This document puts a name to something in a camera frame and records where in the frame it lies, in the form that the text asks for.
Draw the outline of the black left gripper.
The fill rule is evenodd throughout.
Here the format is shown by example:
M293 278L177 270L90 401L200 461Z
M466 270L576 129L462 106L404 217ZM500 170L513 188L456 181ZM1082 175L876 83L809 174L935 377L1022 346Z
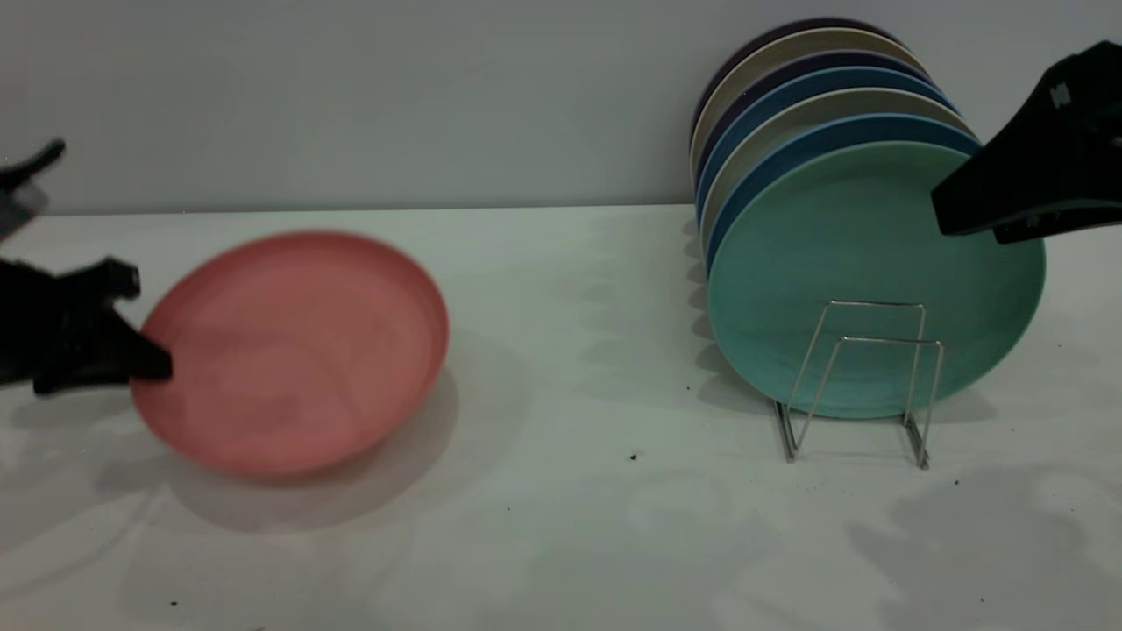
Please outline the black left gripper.
M104 259L65 274L3 260L1 379L31 382L37 397L171 379L171 353L114 308L140 295L139 272Z

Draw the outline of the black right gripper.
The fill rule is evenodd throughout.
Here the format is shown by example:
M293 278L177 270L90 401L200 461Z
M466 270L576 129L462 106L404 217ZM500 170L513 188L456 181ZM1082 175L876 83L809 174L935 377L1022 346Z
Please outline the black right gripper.
M934 188L945 236L1033 241L1121 223L1121 47L1047 68L1002 131Z

